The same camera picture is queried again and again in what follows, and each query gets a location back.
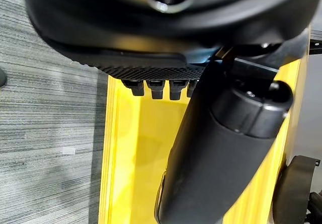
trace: yellow metal panel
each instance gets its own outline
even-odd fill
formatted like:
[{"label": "yellow metal panel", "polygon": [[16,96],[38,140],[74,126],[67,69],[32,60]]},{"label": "yellow metal panel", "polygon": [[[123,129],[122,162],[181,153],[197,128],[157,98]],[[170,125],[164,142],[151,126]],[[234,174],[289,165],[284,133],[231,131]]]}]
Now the yellow metal panel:
[{"label": "yellow metal panel", "polygon": [[[304,79],[305,63],[298,60],[284,66],[277,79],[295,89],[299,71]],[[185,95],[184,90],[180,101],[170,101],[166,85],[163,100],[152,100],[147,88],[144,97],[134,97],[120,81],[109,79],[100,224],[156,223],[156,193],[189,102]],[[300,101],[297,97],[294,106]],[[224,217],[225,224],[267,223],[290,122],[287,117],[254,179]]]}]

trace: striped gray carpet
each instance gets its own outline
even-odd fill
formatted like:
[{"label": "striped gray carpet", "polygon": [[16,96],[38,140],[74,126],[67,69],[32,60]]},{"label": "striped gray carpet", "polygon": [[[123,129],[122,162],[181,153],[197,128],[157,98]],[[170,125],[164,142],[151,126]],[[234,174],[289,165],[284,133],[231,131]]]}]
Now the striped gray carpet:
[{"label": "striped gray carpet", "polygon": [[107,76],[45,45],[0,0],[0,223],[96,223]]}]

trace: floor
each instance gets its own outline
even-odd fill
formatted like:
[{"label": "floor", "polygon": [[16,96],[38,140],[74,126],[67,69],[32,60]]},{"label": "floor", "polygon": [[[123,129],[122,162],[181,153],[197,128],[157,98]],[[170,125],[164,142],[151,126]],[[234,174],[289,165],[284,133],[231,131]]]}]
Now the floor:
[{"label": "floor", "polygon": [[97,223],[107,75],[47,46],[0,0],[0,223]]}]

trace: black cylindrical handle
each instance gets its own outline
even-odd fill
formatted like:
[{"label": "black cylindrical handle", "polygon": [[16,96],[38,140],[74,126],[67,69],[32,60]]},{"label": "black cylindrical handle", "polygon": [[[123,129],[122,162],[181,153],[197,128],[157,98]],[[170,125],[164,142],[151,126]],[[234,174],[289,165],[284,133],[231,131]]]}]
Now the black cylindrical handle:
[{"label": "black cylindrical handle", "polygon": [[248,83],[237,87],[226,75],[222,65],[210,64],[193,93],[159,192],[161,224],[222,218],[253,178],[291,106],[292,91],[281,82],[275,83],[280,92],[262,82],[255,96],[247,96]]}]

